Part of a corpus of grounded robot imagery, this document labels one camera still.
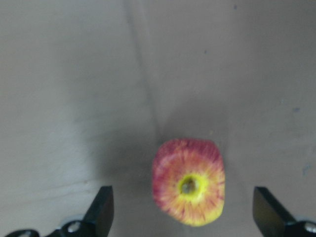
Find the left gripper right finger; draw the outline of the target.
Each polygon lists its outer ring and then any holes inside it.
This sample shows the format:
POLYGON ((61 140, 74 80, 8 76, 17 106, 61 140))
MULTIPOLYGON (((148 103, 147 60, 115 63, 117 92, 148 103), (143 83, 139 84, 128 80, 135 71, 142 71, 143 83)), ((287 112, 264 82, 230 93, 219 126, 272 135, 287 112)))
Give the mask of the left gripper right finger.
POLYGON ((264 237, 314 237, 316 223, 297 220, 266 187, 253 190, 253 220, 264 237))

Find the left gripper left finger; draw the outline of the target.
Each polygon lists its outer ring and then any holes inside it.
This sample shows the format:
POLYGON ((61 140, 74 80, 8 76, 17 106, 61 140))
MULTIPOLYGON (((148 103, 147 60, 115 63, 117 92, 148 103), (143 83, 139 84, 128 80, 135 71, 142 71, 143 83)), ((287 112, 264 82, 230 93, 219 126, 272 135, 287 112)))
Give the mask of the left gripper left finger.
POLYGON ((102 186, 81 220, 72 220, 55 229, 49 237, 107 237, 114 219, 112 186, 102 186))

